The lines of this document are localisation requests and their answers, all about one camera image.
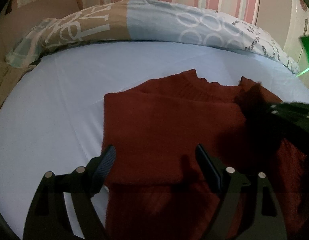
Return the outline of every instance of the red sweater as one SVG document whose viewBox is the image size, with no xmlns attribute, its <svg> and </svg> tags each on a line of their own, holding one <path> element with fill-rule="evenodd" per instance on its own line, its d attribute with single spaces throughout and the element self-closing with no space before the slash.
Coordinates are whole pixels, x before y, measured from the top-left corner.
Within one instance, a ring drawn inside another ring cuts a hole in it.
<svg viewBox="0 0 309 240">
<path fill-rule="evenodd" d="M 208 83 L 193 69 L 105 95 L 103 148 L 113 144 L 117 150 L 106 181 L 106 229 L 111 239 L 201 237 L 219 198 L 210 192 L 195 160 L 198 143 L 241 172 L 264 171 L 277 193 L 288 234 L 302 226 L 297 207 L 305 156 L 286 140 L 270 157 L 254 150 L 245 117 L 234 103 L 253 85 L 245 78 L 239 86 Z M 265 100 L 280 101 L 257 87 Z M 245 195 L 229 237 L 241 230 L 244 200 Z"/>
</svg>

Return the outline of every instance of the white bed sheet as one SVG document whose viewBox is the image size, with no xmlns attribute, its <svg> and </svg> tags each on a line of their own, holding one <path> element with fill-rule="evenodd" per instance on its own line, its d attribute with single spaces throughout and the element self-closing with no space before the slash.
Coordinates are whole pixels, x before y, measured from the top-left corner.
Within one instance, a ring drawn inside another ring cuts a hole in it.
<svg viewBox="0 0 309 240">
<path fill-rule="evenodd" d="M 309 103 L 309 90 L 287 68 L 250 52 L 240 54 L 169 42 L 92 44 L 42 58 L 0 111 L 0 212 L 22 237 L 34 192 L 46 171 L 72 172 L 100 154 L 103 97 L 195 68 L 199 77 L 237 85 L 261 81 L 284 101 Z M 108 194 L 93 198 L 104 222 Z M 82 237 L 66 195 L 70 222 Z"/>
</svg>

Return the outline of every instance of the beige fabric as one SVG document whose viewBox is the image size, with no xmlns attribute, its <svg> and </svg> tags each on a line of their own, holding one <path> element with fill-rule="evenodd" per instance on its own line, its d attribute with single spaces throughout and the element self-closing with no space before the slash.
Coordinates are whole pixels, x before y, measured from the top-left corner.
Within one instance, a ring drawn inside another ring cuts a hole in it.
<svg viewBox="0 0 309 240">
<path fill-rule="evenodd" d="M 130 40 L 127 1 L 96 5 L 56 21 L 42 35 L 42 47 L 53 52 L 63 45 L 106 40 Z"/>
<path fill-rule="evenodd" d="M 62 18 L 78 10 L 76 0 L 40 0 L 0 18 L 0 108 L 18 81 L 34 67 L 13 68 L 5 63 L 5 54 L 43 19 Z"/>
</svg>

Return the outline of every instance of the round bolt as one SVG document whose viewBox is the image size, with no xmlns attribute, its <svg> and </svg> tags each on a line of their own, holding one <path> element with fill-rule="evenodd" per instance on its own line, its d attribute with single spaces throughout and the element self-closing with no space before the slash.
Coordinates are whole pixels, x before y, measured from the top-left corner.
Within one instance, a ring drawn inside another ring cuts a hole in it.
<svg viewBox="0 0 309 240">
<path fill-rule="evenodd" d="M 266 177 L 265 173 L 264 172 L 259 172 L 258 176 L 261 178 L 261 179 L 264 179 Z"/>
<path fill-rule="evenodd" d="M 51 171 L 47 171 L 47 172 L 45 173 L 45 177 L 46 177 L 47 179 L 50 178 L 52 175 L 53 175 L 53 173 L 52 173 Z"/>
<path fill-rule="evenodd" d="M 80 167 L 76 168 L 76 172 L 77 172 L 77 173 L 83 173 L 83 172 L 85 172 L 85 167 L 80 166 Z"/>
<path fill-rule="evenodd" d="M 234 173 L 235 172 L 235 169 L 232 168 L 232 167 L 227 167 L 225 170 L 227 171 L 227 173 Z"/>
</svg>

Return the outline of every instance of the brown cushion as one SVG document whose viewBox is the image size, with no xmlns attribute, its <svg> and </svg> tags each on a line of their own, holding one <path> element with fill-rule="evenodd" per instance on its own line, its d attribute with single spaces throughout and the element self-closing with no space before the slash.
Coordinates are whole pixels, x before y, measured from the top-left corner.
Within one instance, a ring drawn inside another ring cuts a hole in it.
<svg viewBox="0 0 309 240">
<path fill-rule="evenodd" d="M 0 34 L 7 53 L 32 27 L 46 18 L 63 18 L 79 11 L 76 0 L 39 0 L 0 19 Z"/>
</svg>

